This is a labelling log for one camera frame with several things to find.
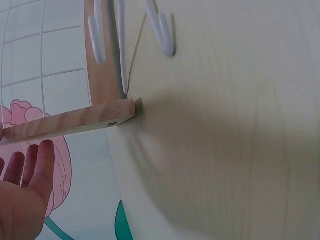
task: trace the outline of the pink lotus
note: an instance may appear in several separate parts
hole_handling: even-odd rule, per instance
[[[10,110],[6,107],[3,107],[2,110],[5,128],[44,117],[44,113],[39,108],[32,107],[27,101],[14,100],[11,103]],[[55,152],[54,183],[45,217],[48,217],[53,210],[57,209],[66,200],[70,191],[72,178],[71,158],[65,138],[58,136],[50,140],[54,143]],[[22,152],[26,154],[30,145],[39,145],[40,142],[38,140],[0,147],[0,157],[4,159],[6,165],[4,170],[6,170],[13,153]]]

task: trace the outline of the wood grain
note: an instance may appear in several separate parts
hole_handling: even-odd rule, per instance
[[[320,239],[320,1],[158,0],[129,97],[144,114],[107,135],[134,239]],[[126,2],[131,64],[143,1]]]
[[[116,46],[111,39],[111,29],[114,30],[114,27],[111,26],[113,23],[110,22],[110,18],[107,15],[107,7],[110,7],[110,5],[107,5],[107,0],[103,0],[101,4],[106,62],[98,64],[93,52],[88,25],[88,17],[94,15],[94,0],[84,1],[86,63],[92,106],[112,103],[125,97],[122,93],[122,88],[118,84],[119,81],[121,82],[121,78],[119,78],[119,74],[117,75],[119,66],[115,62],[116,57],[114,57],[113,53]]]
[[[132,99],[104,103],[5,128],[0,146],[118,126],[135,115]]]

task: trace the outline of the screw hole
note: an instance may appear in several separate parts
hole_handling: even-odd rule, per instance
[[[117,123],[117,122],[113,122],[113,123],[109,123],[109,124],[107,125],[107,127],[114,127],[114,126],[116,126],[116,125],[118,125],[118,123]]]

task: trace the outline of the wooden stick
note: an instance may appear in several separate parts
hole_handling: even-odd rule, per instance
[[[118,126],[135,114],[132,99],[86,107],[5,128],[0,146]]]
[[[113,45],[110,36],[110,24],[112,23],[108,22],[107,1],[101,1],[101,5],[106,61],[103,64],[98,64],[92,48],[88,25],[88,17],[90,15],[94,15],[94,0],[84,0],[86,65],[92,106],[97,106],[104,103],[113,103],[114,101],[122,99],[119,96],[117,85],[116,66],[113,57]]]

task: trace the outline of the white plastic hook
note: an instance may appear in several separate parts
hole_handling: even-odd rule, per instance
[[[150,17],[152,28],[163,53],[168,57],[172,57],[174,55],[174,43],[166,15],[163,12],[159,12],[157,16],[151,0],[143,0],[143,3],[146,14]]]
[[[150,0],[143,0],[147,15],[155,32],[158,43],[163,53],[172,57],[174,55],[174,43],[171,37],[166,15],[162,12],[156,15],[156,11]],[[120,48],[120,66],[123,92],[128,93],[127,71],[126,71],[126,35],[125,35],[125,0],[118,0],[118,38]],[[93,53],[98,64],[106,61],[106,47],[104,39],[104,28],[102,19],[101,0],[94,0],[94,16],[88,18],[89,31]]]
[[[125,0],[118,0],[118,38],[120,48],[121,78],[124,94],[128,94],[127,70],[126,70],[126,4]]]
[[[94,16],[89,16],[88,25],[95,60],[103,64],[106,61],[106,47],[101,0],[94,0]]]

